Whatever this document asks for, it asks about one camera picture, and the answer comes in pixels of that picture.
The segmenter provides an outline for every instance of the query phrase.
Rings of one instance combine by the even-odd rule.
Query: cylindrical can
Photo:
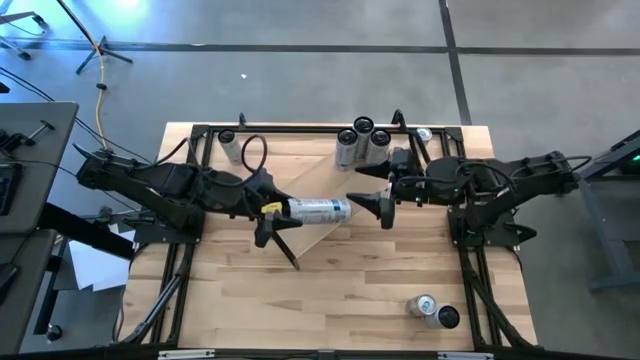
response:
[[[431,140],[431,137],[433,136],[429,128],[419,128],[418,135],[420,135],[420,140],[422,140],[425,145],[429,142],[429,140]]]
[[[289,217],[303,224],[341,223],[351,218],[347,199],[287,199]]]
[[[364,160],[364,158],[367,156],[367,145],[369,144],[369,136],[373,131],[373,126],[373,120],[366,116],[360,116],[353,121],[353,130],[358,133],[356,161]]]
[[[436,311],[436,299],[431,295],[422,294],[418,295],[407,301],[405,306],[407,313],[416,317],[423,317],[427,315],[433,315]]]
[[[378,165],[389,160],[389,143],[391,143],[391,134],[387,130],[377,129],[372,132],[369,136],[365,163]]]
[[[336,168],[347,170],[356,160],[358,134],[351,129],[342,129],[336,140]]]
[[[233,165],[242,165],[242,149],[233,130],[222,130],[218,134],[218,142]]]
[[[431,329],[453,329],[460,323],[460,314],[451,305],[438,306],[433,314],[424,317],[424,322]]]

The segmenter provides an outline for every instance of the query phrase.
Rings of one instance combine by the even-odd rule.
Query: gray floor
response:
[[[445,44],[437,0],[151,0],[69,1],[95,36],[115,41],[219,44]],[[640,3],[629,0],[450,0],[459,46],[637,47]],[[55,2],[16,1],[51,25],[46,38],[81,39]],[[38,31],[35,23],[23,25]],[[2,26],[0,35],[25,37]],[[93,124],[98,78],[94,60],[74,69],[84,51],[31,51],[24,62],[0,50],[0,64],[56,100],[76,101]],[[403,109],[410,122],[459,124],[451,72],[439,54],[292,54],[127,52],[129,65],[107,58],[103,107],[107,135],[154,157],[168,121],[388,121]],[[597,154],[640,124],[637,57],[461,56],[474,124],[488,125],[496,156],[505,160],[553,149]],[[0,101],[39,101],[14,87]],[[76,128],[72,142],[97,144]],[[76,170],[69,150],[63,166]],[[61,174],[52,202],[77,213],[106,204]],[[640,357],[640,290],[592,294],[590,279],[608,273],[581,198],[539,198],[518,220],[539,236],[523,245],[524,277],[540,344],[556,350]],[[65,336],[46,344],[27,336],[23,351],[105,344],[119,289],[63,295],[54,321]]]

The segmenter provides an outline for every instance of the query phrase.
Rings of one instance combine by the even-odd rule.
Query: metal stand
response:
[[[618,226],[616,226],[614,215],[607,216],[605,214],[604,208],[591,188],[591,183],[597,181],[635,181],[636,183],[640,181],[637,175],[605,176],[639,154],[640,130],[612,146],[611,152],[594,161],[592,165],[580,173],[582,179],[578,181],[578,186],[596,227],[598,240],[613,272],[613,275],[592,280],[591,290],[640,285],[640,272],[635,269],[625,245],[626,242],[640,241],[640,235],[635,232],[633,232],[634,235],[625,235],[630,231],[623,233],[622,228],[624,225],[630,225],[628,222],[631,219],[626,219],[626,223],[618,221]]]
[[[63,0],[56,0],[58,1],[58,4],[60,4],[60,6],[62,7],[62,9],[64,10],[64,12],[67,13],[67,15],[69,15],[69,17],[71,18],[71,20],[74,22],[74,24],[76,24],[76,26],[78,27],[78,29],[82,32],[82,34],[84,35],[85,38],[87,38],[87,41],[91,42],[91,35],[89,35],[89,33],[87,32],[87,30],[84,28],[84,26],[82,25],[82,23],[80,22],[80,20],[78,20],[78,18],[73,14],[73,12],[71,11],[71,9],[69,9],[69,7],[67,7],[67,4],[64,3]],[[122,61],[126,61],[129,64],[133,63],[133,60],[129,59],[128,57],[124,57],[118,53],[115,53],[111,50],[105,49],[106,47],[108,47],[109,45],[107,44],[107,38],[106,36],[102,36],[102,38],[100,39],[100,42],[97,44],[98,50],[100,51],[101,55],[109,55],[109,56],[113,56],[116,59],[120,59]],[[87,66],[87,64],[89,63],[89,61],[91,61],[91,59],[93,59],[93,56],[96,54],[96,49],[93,49],[89,55],[87,56],[86,59],[84,59],[84,61],[82,62],[82,64],[80,64],[80,66],[78,67],[78,69],[76,70],[76,74],[80,75],[80,72],[82,71],[82,69],[84,69],[85,66]]]
[[[11,15],[3,15],[2,17],[0,17],[0,25],[2,24],[8,24],[10,22],[19,20],[19,19],[23,19],[26,17],[31,16],[31,18],[33,19],[33,21],[35,21],[38,25],[40,25],[41,28],[44,29],[44,27],[46,26],[46,22],[44,21],[44,19],[36,14],[33,11],[28,11],[28,12],[23,12],[23,13],[18,13],[18,14],[11,14]],[[0,36],[0,43],[4,44],[5,46],[15,50],[18,52],[18,56],[22,59],[22,60],[31,60],[31,54],[29,54],[28,52],[24,51],[24,49],[22,49],[20,46],[16,45],[15,43],[13,43],[12,41],[10,41],[9,39]]]

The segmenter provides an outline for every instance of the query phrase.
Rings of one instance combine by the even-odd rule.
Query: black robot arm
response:
[[[389,161],[356,169],[389,180],[380,193],[347,194],[378,217],[384,229],[393,227],[395,205],[402,201],[452,206],[452,231],[455,227],[456,232],[469,234],[495,225],[505,213],[538,195],[566,194],[577,188],[575,169],[569,165],[575,158],[557,151],[511,162],[448,156],[432,160],[424,171],[413,165],[413,158],[412,151],[396,148]],[[531,234],[531,229],[523,230]]]
[[[181,232],[202,228],[205,212],[257,220],[255,244],[264,247],[277,230],[301,226],[282,213],[265,216],[263,207],[286,203],[273,177],[262,168],[248,179],[195,164],[145,165],[99,150],[90,153],[75,145],[86,158],[76,178],[90,189],[116,191],[152,211],[164,225]]]

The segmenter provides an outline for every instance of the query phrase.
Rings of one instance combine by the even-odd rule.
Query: yellow cable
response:
[[[84,32],[89,36],[89,41],[91,42],[91,45],[93,46],[96,53],[98,54],[98,59],[100,60],[100,84],[104,84],[104,63],[102,62],[102,53],[100,53],[100,48],[98,48],[98,45],[96,44],[96,42],[93,41],[93,38],[91,37],[91,34],[89,34],[89,31],[87,31],[87,29],[82,24],[79,23],[79,25],[80,27],[82,27],[82,29],[84,29]],[[100,134],[100,140],[102,141],[102,146],[105,149],[109,149],[109,147],[107,146],[107,142],[105,141],[104,132],[102,131],[102,120],[100,119],[100,109],[102,107],[103,92],[104,90],[98,89],[98,102],[96,103],[96,124],[98,125],[98,133]]]

